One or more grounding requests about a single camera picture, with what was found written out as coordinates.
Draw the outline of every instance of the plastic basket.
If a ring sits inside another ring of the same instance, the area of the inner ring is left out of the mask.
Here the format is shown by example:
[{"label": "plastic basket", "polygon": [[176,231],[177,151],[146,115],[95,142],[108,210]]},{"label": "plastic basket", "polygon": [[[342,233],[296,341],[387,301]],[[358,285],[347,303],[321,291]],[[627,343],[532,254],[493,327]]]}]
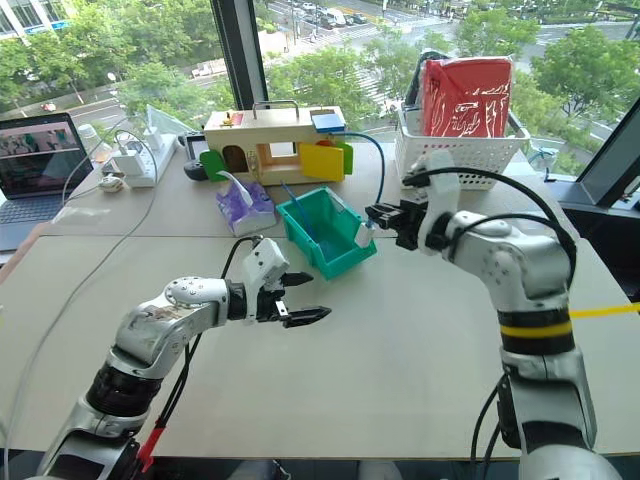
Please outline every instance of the plastic basket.
[{"label": "plastic basket", "polygon": [[[422,154],[446,148],[458,167],[472,167],[502,173],[516,152],[529,141],[530,136],[509,112],[509,124],[516,129],[513,137],[425,137],[422,133],[421,110],[398,111],[396,136],[396,166],[402,179]],[[463,190],[489,190],[495,180],[478,175],[460,174]]]},{"label": "plastic basket", "polygon": [[[298,203],[289,201],[276,207],[284,218],[287,238],[327,280],[377,252],[373,241],[366,248],[356,245],[354,238],[362,218],[330,188],[322,187],[301,195]],[[306,222],[311,224],[315,239],[305,228]]]}]

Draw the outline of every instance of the yellow cable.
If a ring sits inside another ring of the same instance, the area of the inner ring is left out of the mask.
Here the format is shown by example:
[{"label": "yellow cable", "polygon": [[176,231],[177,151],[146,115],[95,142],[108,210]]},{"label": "yellow cable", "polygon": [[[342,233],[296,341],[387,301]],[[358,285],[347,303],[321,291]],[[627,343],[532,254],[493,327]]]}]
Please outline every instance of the yellow cable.
[{"label": "yellow cable", "polygon": [[571,333],[571,322],[548,327],[508,327],[500,325],[500,332],[509,337],[517,338],[550,338]]},{"label": "yellow cable", "polygon": [[594,308],[591,310],[571,310],[569,315],[572,319],[603,317],[605,315],[617,315],[619,313],[639,312],[640,303],[632,303],[631,305],[620,305],[618,307]]}]

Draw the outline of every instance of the laptop keyboard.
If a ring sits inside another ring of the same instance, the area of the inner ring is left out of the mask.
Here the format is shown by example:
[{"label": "laptop keyboard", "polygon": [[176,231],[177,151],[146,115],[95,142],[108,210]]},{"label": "laptop keyboard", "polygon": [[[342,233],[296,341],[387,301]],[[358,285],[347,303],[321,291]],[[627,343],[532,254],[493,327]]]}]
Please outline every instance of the laptop keyboard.
[{"label": "laptop keyboard", "polygon": [[62,197],[8,200],[0,207],[0,224],[51,220],[62,208]]}]

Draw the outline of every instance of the white robotic arm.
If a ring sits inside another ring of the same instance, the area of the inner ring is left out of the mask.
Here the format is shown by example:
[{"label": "white robotic arm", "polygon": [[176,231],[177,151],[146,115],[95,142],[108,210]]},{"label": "white robotic arm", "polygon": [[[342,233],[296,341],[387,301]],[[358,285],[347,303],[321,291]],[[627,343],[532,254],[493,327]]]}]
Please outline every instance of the white robotic arm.
[{"label": "white robotic arm", "polygon": [[241,283],[183,277],[133,309],[91,388],[45,453],[38,474],[74,480],[130,478],[141,463],[133,437],[162,380],[193,337],[228,320],[281,321],[289,328],[328,315],[331,310],[325,307],[287,310],[281,300],[285,287],[313,279],[306,273],[287,274],[288,267],[274,241],[256,238],[243,262]]},{"label": "white robotic arm", "polygon": [[[439,253],[489,290],[505,372],[498,386],[500,430],[507,445],[522,451],[520,478],[618,479],[592,452],[595,412],[568,312],[575,246],[526,235],[503,220],[479,223],[485,217],[458,211],[457,174],[429,175],[448,167],[446,151],[421,157],[403,182],[424,187],[428,203],[378,204],[367,214],[396,230],[399,246]],[[585,468],[591,476],[581,476]]]}]

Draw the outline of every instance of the teal plastic bin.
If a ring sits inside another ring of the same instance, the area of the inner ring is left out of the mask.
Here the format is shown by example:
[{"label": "teal plastic bin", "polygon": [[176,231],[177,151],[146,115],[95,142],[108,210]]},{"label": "teal plastic bin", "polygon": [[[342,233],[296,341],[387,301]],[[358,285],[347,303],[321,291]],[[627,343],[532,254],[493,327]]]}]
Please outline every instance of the teal plastic bin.
[{"label": "teal plastic bin", "polygon": [[[284,218],[287,238],[298,245],[311,266],[320,270],[327,280],[377,252],[373,241],[366,248],[356,245],[354,238],[362,218],[330,188],[318,188],[297,199],[299,206],[289,201],[276,207]],[[307,222],[312,233],[305,228]]]}]

